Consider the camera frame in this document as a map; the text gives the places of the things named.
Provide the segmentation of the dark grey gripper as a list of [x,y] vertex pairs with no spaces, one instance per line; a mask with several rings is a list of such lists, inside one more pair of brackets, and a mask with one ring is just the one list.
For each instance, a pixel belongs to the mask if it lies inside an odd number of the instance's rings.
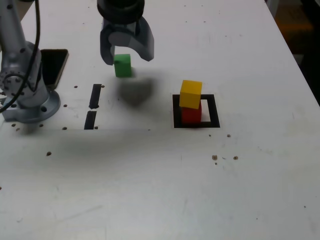
[[154,43],[151,28],[144,17],[129,24],[102,22],[100,55],[107,65],[114,64],[114,46],[130,48],[143,60],[150,62],[154,59]]

